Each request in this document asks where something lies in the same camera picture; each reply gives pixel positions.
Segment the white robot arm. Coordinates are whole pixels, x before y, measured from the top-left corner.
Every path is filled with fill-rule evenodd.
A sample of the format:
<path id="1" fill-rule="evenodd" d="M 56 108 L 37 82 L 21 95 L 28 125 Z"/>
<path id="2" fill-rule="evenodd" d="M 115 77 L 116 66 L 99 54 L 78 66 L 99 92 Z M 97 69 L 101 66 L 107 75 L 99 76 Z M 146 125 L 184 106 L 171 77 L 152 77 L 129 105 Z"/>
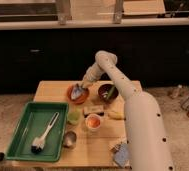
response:
<path id="1" fill-rule="evenodd" d="M 118 89 L 124 100 L 131 171 L 175 171 L 158 102 L 151 94 L 139 90 L 116 63 L 115 54 L 98 51 L 82 85 L 87 88 L 106 73 Z"/>

